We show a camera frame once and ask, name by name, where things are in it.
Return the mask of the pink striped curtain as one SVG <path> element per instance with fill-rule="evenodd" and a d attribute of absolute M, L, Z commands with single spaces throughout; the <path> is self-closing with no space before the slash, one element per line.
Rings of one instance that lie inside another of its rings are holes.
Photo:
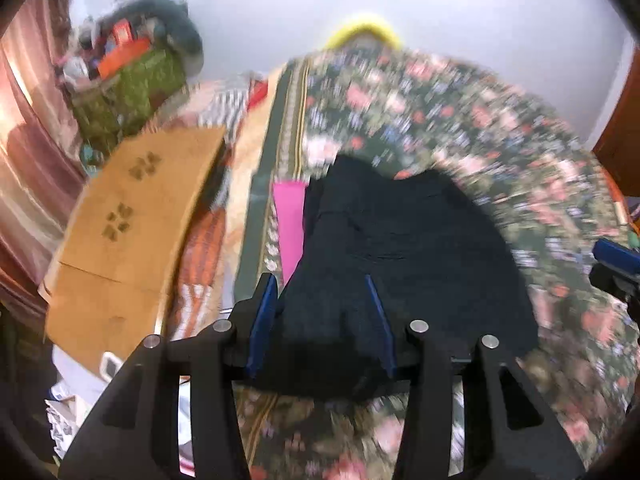
<path fill-rule="evenodd" d="M 42 324 L 38 292 L 84 186 L 77 122 L 54 64 L 72 0 L 24 0 L 1 35 L 1 302 Z"/>

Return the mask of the wooden door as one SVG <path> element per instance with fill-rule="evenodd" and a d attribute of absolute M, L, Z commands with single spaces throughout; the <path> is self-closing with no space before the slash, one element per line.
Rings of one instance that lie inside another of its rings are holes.
<path fill-rule="evenodd" d="M 620 192 L 636 197 L 639 196 L 640 185 L 639 114 L 639 48 L 635 48 L 625 87 L 593 153 Z"/>

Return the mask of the grey neck pillow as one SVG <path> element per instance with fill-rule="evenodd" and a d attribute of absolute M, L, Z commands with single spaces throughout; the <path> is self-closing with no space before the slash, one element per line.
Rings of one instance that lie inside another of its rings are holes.
<path fill-rule="evenodd" d="M 180 58 L 189 77 L 201 73 L 204 66 L 203 41 L 189 16 L 186 0 L 122 0 L 120 5 L 104 18 L 103 24 L 123 20 L 155 20 L 160 32 L 152 32 L 155 40 L 166 42 Z"/>

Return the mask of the green fabric storage box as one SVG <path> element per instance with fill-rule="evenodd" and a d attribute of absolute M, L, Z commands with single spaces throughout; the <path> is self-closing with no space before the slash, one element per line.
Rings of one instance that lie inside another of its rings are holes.
<path fill-rule="evenodd" d="M 103 166 L 127 136 L 134 136 L 186 83 L 182 63 L 168 49 L 153 49 L 68 104 L 81 137 L 79 158 L 92 171 Z"/>

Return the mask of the black pants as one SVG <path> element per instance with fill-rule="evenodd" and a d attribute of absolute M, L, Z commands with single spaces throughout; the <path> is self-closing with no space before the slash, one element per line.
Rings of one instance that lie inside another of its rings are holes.
<path fill-rule="evenodd" d="M 488 334 L 514 356 L 537 347 L 525 278 L 480 206 L 439 171 L 393 180 L 342 155 L 308 185 L 303 255 L 256 385 L 317 399 L 395 389 L 382 385 L 367 276 L 400 326 L 420 318 L 455 356 Z"/>

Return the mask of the white crumpled cloth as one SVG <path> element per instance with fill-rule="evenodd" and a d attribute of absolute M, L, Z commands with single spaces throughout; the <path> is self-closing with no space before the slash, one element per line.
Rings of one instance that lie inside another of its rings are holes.
<path fill-rule="evenodd" d="M 122 367 L 122 360 L 104 352 L 98 374 L 93 374 L 59 346 L 53 346 L 52 362 L 58 376 L 44 403 L 53 451 L 62 460 L 93 405 Z"/>

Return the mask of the yellow foam headboard guard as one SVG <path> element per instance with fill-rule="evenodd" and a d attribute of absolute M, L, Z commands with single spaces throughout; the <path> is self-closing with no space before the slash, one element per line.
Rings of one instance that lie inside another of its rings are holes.
<path fill-rule="evenodd" d="M 389 27 L 375 22 L 357 22 L 342 26 L 326 40 L 326 50 L 339 49 L 349 44 L 384 44 L 391 49 L 400 49 L 402 42 Z"/>

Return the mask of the orange box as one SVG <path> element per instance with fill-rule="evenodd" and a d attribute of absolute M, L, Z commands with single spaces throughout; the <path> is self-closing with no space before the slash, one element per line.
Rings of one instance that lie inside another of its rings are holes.
<path fill-rule="evenodd" d="M 102 79 L 110 78 L 125 65 L 134 62 L 151 49 L 151 41 L 148 38 L 139 38 L 114 47 L 101 58 L 98 64 L 98 72 Z"/>

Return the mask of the folded pink pants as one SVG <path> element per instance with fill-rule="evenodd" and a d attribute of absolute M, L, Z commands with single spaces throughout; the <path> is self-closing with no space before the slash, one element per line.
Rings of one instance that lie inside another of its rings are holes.
<path fill-rule="evenodd" d="M 283 284 L 291 278 L 303 255 L 306 187 L 304 181 L 279 181 L 272 186 Z"/>

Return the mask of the wooden folding lap desk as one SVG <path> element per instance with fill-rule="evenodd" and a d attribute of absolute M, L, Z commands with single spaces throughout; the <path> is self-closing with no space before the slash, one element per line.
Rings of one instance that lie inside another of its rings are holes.
<path fill-rule="evenodd" d="M 98 374 L 163 331 L 178 259 L 224 128 L 133 136 L 81 193 L 43 281 L 47 336 Z"/>

